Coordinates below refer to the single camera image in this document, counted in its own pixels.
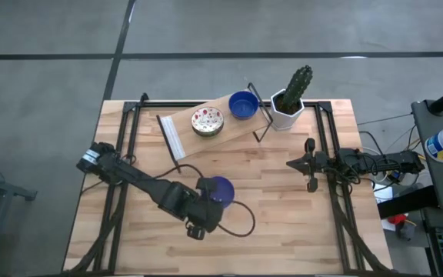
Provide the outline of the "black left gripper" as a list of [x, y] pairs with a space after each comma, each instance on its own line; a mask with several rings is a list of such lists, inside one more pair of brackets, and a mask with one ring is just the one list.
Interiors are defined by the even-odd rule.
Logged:
[[196, 188], [201, 192], [188, 205], [186, 229], [188, 237], [203, 239], [206, 232], [211, 233], [217, 228], [224, 207], [215, 194], [217, 181], [214, 178], [200, 178]]

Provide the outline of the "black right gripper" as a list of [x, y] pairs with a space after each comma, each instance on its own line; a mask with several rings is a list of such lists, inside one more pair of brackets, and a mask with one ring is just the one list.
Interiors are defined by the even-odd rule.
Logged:
[[329, 157], [325, 152], [315, 152], [315, 140], [313, 138], [306, 140], [305, 154], [300, 158], [287, 161], [286, 165], [303, 175], [307, 175], [306, 162], [308, 163], [309, 176], [307, 190], [308, 192], [315, 192], [318, 188], [318, 180], [315, 177], [315, 173], [325, 170], [329, 163]]

